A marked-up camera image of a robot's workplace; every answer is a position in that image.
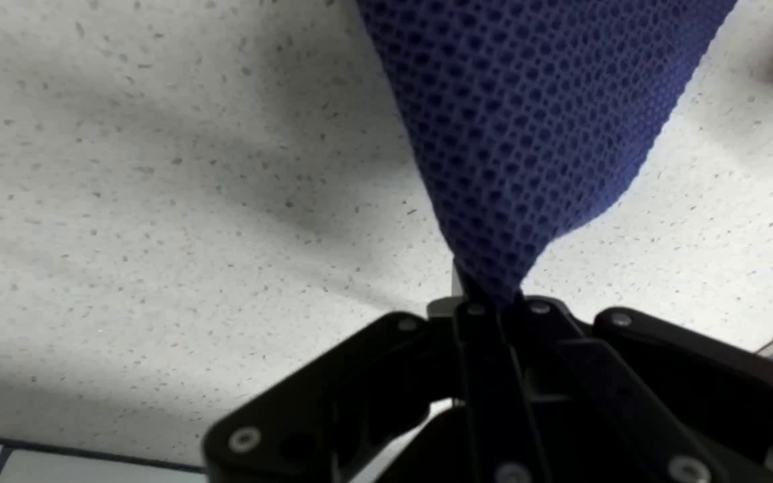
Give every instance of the gray tile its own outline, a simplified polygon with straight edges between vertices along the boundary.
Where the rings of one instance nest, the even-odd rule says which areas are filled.
[[[0,483],[204,483],[204,474],[17,452]]]

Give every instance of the textured blue fabric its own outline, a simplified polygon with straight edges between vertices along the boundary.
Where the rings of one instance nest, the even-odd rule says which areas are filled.
[[[736,0],[361,0],[441,230],[487,296],[637,177]]]

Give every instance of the white speckled ceiling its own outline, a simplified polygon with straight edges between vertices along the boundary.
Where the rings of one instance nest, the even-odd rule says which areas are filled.
[[[350,0],[0,0],[0,436],[200,461],[221,414],[448,296]],[[773,2],[527,293],[773,338]]]

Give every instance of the white surface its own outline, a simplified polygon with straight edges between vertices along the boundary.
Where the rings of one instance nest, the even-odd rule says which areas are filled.
[[[0,0],[0,436],[200,461],[212,419],[448,289],[350,0]],[[773,338],[773,0],[527,289]]]
[[[0,483],[204,483],[204,474],[17,452]]]

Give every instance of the blue fabric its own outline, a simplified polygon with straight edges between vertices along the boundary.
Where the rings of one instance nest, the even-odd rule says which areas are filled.
[[[736,0],[361,0],[460,269],[508,304],[632,186]]]

